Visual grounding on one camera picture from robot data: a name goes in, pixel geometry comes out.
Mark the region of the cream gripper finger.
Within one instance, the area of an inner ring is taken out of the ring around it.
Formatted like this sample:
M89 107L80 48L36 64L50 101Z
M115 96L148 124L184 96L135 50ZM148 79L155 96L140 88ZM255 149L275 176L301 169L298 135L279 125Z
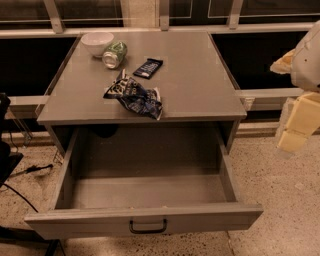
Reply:
M270 66L270 70L274 73L281 75L289 74L291 72L291 64L294 52L295 50L292 49L286 54L284 54L281 58L273 62Z
M319 127L319 93L307 92L296 99L288 98L276 131L277 153L282 157L293 156Z

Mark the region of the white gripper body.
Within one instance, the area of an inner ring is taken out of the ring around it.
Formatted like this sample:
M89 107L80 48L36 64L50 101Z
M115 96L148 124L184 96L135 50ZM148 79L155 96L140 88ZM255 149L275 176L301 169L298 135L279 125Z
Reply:
M291 63L291 81L304 91L320 91L320 20L296 45Z

